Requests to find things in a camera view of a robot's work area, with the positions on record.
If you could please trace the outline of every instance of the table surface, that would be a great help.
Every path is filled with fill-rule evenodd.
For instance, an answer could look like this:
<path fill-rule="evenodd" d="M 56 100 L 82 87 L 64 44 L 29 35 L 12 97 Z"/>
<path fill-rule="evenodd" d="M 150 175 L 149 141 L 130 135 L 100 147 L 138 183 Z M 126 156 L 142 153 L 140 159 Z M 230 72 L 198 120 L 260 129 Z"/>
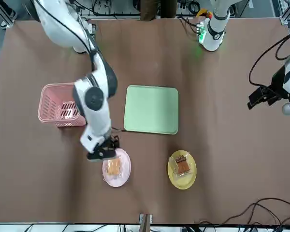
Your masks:
<path fill-rule="evenodd" d="M 97 27 L 97 43 L 118 78 L 112 125 L 123 128 L 129 85 L 175 87 L 179 131 L 121 133 L 131 175 L 120 188 L 107 185 L 102 163 L 88 162 L 79 143 L 83 127 L 58 129 L 37 117 L 43 86 L 83 77 L 88 56 L 52 43 L 37 22 L 16 22 L 0 56 L 0 222 L 138 223 L 140 213 L 150 213 L 154 223 L 219 224 L 259 198 L 290 201 L 290 117 L 281 113 L 283 102 L 251 111 L 246 104 L 255 90 L 247 80 L 252 64 L 287 34 L 279 19 L 231 19 L 214 53 L 175 19 L 105 20 Z M 280 56 L 288 53 L 289 42 Z M 281 65 L 270 52 L 253 80 L 269 84 Z M 197 164 L 188 190 L 176 189 L 166 172 L 179 149 Z M 264 205 L 290 216 L 283 203 Z M 253 221 L 274 224 L 261 208 Z"/>

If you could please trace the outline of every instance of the green tray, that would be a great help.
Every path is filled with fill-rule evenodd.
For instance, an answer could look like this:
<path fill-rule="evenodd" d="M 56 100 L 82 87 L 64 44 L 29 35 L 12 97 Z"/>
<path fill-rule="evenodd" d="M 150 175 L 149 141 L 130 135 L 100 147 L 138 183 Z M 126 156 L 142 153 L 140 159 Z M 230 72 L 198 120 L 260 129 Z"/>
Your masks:
<path fill-rule="evenodd" d="M 127 131 L 176 134 L 178 131 L 177 89 L 128 86 L 124 128 Z"/>

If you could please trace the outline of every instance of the pink plastic basket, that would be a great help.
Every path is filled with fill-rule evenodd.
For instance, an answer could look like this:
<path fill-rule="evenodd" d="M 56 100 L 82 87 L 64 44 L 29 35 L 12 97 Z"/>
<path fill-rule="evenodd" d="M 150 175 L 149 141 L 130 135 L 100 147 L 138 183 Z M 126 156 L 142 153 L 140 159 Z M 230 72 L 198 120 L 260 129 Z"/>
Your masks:
<path fill-rule="evenodd" d="M 41 92 L 38 117 L 42 123 L 57 127 L 83 126 L 86 120 L 76 108 L 72 90 L 74 83 L 49 84 Z"/>

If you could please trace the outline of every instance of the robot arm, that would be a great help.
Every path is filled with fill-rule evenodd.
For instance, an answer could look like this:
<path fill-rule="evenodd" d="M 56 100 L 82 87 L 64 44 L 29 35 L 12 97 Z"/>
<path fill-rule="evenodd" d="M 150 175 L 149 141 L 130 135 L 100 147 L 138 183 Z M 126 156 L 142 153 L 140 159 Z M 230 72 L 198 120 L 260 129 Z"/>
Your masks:
<path fill-rule="evenodd" d="M 273 75 L 269 86 L 259 87 L 249 96 L 247 105 L 249 109 L 252 109 L 261 102 L 272 105 L 281 99 L 289 101 L 282 107 L 282 111 L 285 115 L 290 115 L 290 56 L 286 63 Z"/>
<path fill-rule="evenodd" d="M 45 33 L 54 43 L 89 53 L 95 69 L 77 80 L 73 88 L 77 109 L 87 121 L 80 141 L 90 161 L 114 158 L 119 141 L 118 137 L 111 137 L 107 100 L 116 92 L 117 78 L 90 36 L 90 24 L 75 11 L 69 11 L 64 0 L 34 0 L 34 4 Z"/>
<path fill-rule="evenodd" d="M 210 52 L 216 51 L 222 43 L 226 25 L 230 19 L 229 7 L 241 0 L 211 0 L 213 17 L 204 22 L 204 30 L 199 43 Z"/>

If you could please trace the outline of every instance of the food item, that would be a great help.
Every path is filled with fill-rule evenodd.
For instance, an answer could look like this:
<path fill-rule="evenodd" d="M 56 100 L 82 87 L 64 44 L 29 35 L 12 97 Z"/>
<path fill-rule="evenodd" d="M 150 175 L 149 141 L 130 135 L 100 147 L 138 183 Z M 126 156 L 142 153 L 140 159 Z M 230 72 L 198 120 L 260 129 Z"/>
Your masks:
<path fill-rule="evenodd" d="M 120 159 L 115 158 L 108 161 L 107 173 L 109 175 L 119 175 L 120 174 Z"/>
<path fill-rule="evenodd" d="M 176 158 L 176 164 L 178 166 L 177 174 L 184 174 L 190 171 L 189 165 L 187 163 L 187 158 L 184 156 L 179 156 Z"/>

